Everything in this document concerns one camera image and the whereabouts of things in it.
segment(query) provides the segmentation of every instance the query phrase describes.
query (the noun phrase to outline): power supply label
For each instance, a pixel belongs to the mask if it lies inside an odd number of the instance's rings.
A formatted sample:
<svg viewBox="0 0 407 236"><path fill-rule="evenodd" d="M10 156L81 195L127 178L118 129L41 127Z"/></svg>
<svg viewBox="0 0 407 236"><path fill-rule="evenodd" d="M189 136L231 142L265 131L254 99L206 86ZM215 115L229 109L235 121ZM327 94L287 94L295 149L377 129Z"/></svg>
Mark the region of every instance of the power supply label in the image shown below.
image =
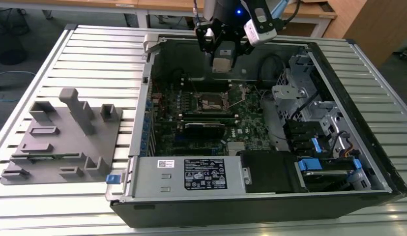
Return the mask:
<svg viewBox="0 0 407 236"><path fill-rule="evenodd" d="M227 189L225 159L185 160L187 190Z"/></svg>

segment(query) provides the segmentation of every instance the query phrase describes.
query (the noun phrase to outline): green circuit board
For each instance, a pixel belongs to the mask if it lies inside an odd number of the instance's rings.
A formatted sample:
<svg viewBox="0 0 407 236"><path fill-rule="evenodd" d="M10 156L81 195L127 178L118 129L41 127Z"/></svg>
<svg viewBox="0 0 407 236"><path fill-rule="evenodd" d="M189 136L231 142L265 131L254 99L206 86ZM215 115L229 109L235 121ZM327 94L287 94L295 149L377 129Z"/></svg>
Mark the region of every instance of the green circuit board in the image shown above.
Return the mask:
<svg viewBox="0 0 407 236"><path fill-rule="evenodd" d="M225 93L182 91L171 85L162 94L155 93L154 96L161 97L159 101L154 101L158 110L155 156L229 155L230 142L245 142L247 150L273 149L259 104L261 95L253 85L231 83ZM186 139L182 135L185 124L194 122L225 124L225 134L217 139Z"/></svg>

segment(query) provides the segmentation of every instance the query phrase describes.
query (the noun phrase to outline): slotted metal surface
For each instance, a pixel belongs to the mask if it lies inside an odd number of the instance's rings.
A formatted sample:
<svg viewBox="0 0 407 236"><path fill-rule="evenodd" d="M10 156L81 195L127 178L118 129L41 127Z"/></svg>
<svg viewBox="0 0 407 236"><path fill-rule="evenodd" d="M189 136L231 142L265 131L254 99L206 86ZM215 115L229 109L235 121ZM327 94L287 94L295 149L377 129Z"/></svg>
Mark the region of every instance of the slotted metal surface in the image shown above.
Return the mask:
<svg viewBox="0 0 407 236"><path fill-rule="evenodd" d="M123 108L123 118L114 170L127 166L145 58L143 36L150 32L191 35L190 31L79 26L67 30L11 115L0 134L0 172L31 122L33 101L63 106L58 92L79 88L81 100L91 106L114 103ZM337 70L345 87L377 134L379 142L407 182L407 109L387 88L386 81L358 49L345 40L279 37L279 40L315 41ZM99 183L3 186L0 184L0 235L346 235L361 230L369 235L407 236L407 198L365 208L333 220L243 224L198 228L131 229L114 214L106 201L107 185ZM114 193L122 186L113 187Z"/></svg>

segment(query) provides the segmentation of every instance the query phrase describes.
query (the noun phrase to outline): blue latch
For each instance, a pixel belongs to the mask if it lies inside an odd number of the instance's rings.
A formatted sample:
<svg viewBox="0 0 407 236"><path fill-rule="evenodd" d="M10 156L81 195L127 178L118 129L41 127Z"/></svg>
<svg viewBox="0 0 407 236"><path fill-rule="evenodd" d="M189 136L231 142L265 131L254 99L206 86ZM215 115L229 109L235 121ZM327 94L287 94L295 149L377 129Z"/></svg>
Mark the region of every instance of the blue latch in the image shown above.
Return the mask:
<svg viewBox="0 0 407 236"><path fill-rule="evenodd" d="M317 158L307 158L298 162L301 171L319 171L322 170L321 161Z"/></svg>
<svg viewBox="0 0 407 236"><path fill-rule="evenodd" d="M363 165L362 165L362 162L361 162L359 159L354 159L354 165L355 165L355 168L357 168L357 169L363 168Z"/></svg>
<svg viewBox="0 0 407 236"><path fill-rule="evenodd" d="M107 175L106 177L106 183L107 184L121 184L121 175Z"/></svg>
<svg viewBox="0 0 407 236"><path fill-rule="evenodd" d="M313 138L311 141L313 141L314 144L315 144L317 153L322 153L322 148L321 148L318 139L317 139L317 138Z"/></svg>

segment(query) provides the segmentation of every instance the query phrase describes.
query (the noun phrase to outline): blue cable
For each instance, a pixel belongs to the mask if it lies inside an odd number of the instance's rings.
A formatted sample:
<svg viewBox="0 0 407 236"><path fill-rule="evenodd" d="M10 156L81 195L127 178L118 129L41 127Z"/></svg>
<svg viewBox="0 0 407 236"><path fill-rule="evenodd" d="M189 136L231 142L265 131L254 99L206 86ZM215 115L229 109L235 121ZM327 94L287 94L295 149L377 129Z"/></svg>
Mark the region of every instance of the blue cable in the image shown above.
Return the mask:
<svg viewBox="0 0 407 236"><path fill-rule="evenodd" d="M6 73L26 73L26 74L31 74L31 75L37 76L37 74L34 72L23 71L23 70L5 71L5 72L0 73L0 75L3 75ZM0 99L0 102L17 102L19 100L21 99L15 99L15 100L2 100Z"/></svg>
<svg viewBox="0 0 407 236"><path fill-rule="evenodd" d="M0 99L0 102L17 102L17 101L19 101L21 99L15 99L15 100L2 100Z"/></svg>

